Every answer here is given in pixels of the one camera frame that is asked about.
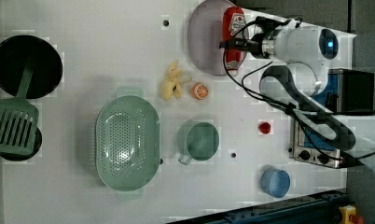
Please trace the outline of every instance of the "red bottle cap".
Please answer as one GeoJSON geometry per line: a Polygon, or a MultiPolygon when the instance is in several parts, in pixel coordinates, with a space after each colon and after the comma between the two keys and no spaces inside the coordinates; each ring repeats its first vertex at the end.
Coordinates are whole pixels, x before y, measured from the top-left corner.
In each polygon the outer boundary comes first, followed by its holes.
{"type": "Polygon", "coordinates": [[[268,122],[262,122],[259,124],[259,130],[261,133],[268,134],[271,131],[271,125],[268,122]]]}
{"type": "Polygon", "coordinates": [[[356,215],[351,215],[350,221],[354,224],[364,224],[365,223],[362,217],[359,217],[359,216],[356,216],[356,215]]]}

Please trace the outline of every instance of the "red can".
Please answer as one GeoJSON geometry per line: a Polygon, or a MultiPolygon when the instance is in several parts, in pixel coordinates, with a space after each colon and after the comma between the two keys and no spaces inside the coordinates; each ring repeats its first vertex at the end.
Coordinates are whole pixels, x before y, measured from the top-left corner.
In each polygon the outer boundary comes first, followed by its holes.
{"type": "MultiPolygon", "coordinates": [[[[223,41],[231,39],[245,25],[246,21],[243,10],[240,7],[229,7],[223,14],[223,41]]],[[[243,32],[237,34],[237,37],[243,38],[243,32]]],[[[225,49],[225,51],[226,67],[231,75],[237,76],[238,67],[243,54],[237,49],[225,49]]]]}

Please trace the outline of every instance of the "orange slice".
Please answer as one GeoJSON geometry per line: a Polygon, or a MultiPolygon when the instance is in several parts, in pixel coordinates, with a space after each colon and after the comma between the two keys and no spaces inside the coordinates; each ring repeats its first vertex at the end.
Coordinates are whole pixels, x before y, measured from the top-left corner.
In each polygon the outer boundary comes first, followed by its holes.
{"type": "Polygon", "coordinates": [[[191,88],[191,96],[197,100],[203,100],[208,96],[208,88],[204,84],[197,82],[191,88]]]}

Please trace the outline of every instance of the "teal mug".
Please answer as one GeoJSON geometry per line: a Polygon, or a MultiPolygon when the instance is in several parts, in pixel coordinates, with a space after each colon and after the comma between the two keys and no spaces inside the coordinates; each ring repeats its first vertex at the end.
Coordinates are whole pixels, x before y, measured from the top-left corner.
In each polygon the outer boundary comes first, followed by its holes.
{"type": "Polygon", "coordinates": [[[178,161],[182,164],[189,165],[191,160],[207,161],[217,152],[219,134],[211,123],[191,119],[179,129],[177,145],[181,152],[178,161]]]}

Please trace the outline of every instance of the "yellow object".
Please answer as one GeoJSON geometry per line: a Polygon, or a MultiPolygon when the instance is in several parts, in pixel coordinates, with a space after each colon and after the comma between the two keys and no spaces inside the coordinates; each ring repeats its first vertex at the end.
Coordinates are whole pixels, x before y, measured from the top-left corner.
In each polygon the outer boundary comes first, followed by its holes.
{"type": "Polygon", "coordinates": [[[340,224],[358,224],[363,223],[363,220],[352,222],[352,217],[357,217],[356,208],[352,205],[347,205],[339,208],[342,214],[342,221],[340,224]]]}
{"type": "Polygon", "coordinates": [[[167,76],[161,83],[161,96],[164,100],[168,101],[171,97],[175,96],[176,99],[182,96],[181,84],[191,81],[191,76],[182,75],[183,70],[177,69],[178,60],[170,64],[167,70],[167,76]]]}

